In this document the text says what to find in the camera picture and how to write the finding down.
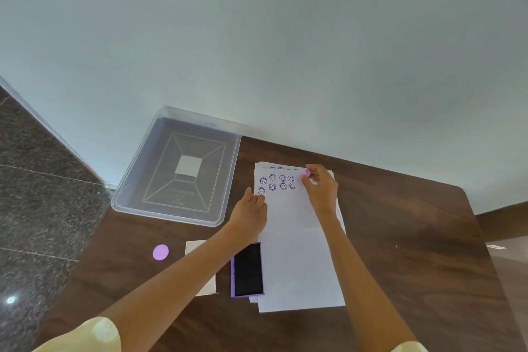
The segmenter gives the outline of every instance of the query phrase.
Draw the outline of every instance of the purple frame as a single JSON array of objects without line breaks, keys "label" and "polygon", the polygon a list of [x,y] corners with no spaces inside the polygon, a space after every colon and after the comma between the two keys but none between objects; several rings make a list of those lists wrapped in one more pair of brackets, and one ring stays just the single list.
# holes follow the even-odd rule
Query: purple frame
[{"label": "purple frame", "polygon": [[[260,258],[260,276],[262,276],[262,257]],[[234,256],[233,256],[231,258],[231,297],[232,298],[248,298],[250,296],[259,296],[259,295],[264,295],[264,292],[256,293],[252,295],[241,295],[241,296],[234,295]]]}]

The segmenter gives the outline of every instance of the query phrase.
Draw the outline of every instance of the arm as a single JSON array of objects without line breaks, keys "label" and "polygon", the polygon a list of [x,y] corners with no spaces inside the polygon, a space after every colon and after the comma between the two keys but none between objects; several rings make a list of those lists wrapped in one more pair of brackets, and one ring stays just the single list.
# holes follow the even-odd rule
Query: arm
[{"label": "arm", "polygon": [[388,352],[403,342],[416,341],[413,332],[369,273],[337,220],[337,182],[319,164],[307,164],[306,167],[312,174],[301,179],[325,233],[360,350]]},{"label": "arm", "polygon": [[122,352],[149,351],[206,282],[257,239],[266,225],[264,200],[246,189],[224,228],[101,314],[119,330]]}]

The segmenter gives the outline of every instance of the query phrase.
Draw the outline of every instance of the tile grout line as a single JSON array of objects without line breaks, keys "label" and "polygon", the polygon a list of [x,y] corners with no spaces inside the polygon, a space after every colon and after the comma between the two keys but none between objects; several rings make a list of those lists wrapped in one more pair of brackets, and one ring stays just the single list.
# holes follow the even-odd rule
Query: tile grout line
[{"label": "tile grout line", "polygon": [[59,256],[53,256],[53,255],[44,255],[44,254],[42,254],[42,253],[19,251],[18,249],[10,249],[10,248],[2,248],[2,247],[0,247],[0,249],[3,249],[3,250],[5,250],[5,251],[11,251],[11,252],[27,253],[27,254],[29,254],[29,255],[37,255],[37,256],[44,256],[44,257],[54,257],[55,259],[68,260],[68,261],[70,261],[70,262],[79,262],[78,260],[75,260],[75,259],[68,259],[67,257],[59,257]]},{"label": "tile grout line", "polygon": [[64,177],[63,175],[50,174],[50,173],[48,173],[48,172],[35,171],[35,170],[30,170],[30,169],[23,169],[22,167],[10,166],[9,164],[1,164],[1,163],[0,163],[0,167],[9,167],[9,168],[12,168],[12,169],[18,169],[18,170],[25,170],[25,171],[35,172],[35,173],[37,173],[37,174],[52,175],[53,177],[64,178],[64,179],[66,179],[66,180],[81,181],[81,182],[86,182],[86,183],[88,183],[88,184],[101,185],[101,186],[104,188],[104,185],[103,185],[103,184],[99,184],[99,183],[97,183],[97,182],[91,182],[91,181],[79,180],[79,179],[76,179],[76,178]]},{"label": "tile grout line", "polygon": [[10,97],[10,95],[7,95],[5,97],[5,99],[2,102],[0,102],[0,106],[2,106],[4,104],[4,102],[9,99],[9,97]]}]

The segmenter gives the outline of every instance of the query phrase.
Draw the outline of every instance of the transparent plastic box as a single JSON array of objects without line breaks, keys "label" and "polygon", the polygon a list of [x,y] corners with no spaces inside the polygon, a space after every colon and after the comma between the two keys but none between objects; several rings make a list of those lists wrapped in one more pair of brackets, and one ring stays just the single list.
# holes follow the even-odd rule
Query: transparent plastic box
[{"label": "transparent plastic box", "polygon": [[215,227],[224,221],[242,125],[160,109],[112,197],[124,213]]}]

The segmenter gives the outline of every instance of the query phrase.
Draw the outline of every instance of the yellow shirt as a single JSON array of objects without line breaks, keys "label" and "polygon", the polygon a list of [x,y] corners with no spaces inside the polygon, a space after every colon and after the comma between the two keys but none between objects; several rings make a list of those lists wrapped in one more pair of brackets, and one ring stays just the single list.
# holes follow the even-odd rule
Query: yellow shirt
[{"label": "yellow shirt", "polygon": [[[121,352],[117,327],[106,317],[94,317],[76,329],[50,339],[33,352]],[[427,352],[419,342],[404,342],[392,352]]]}]

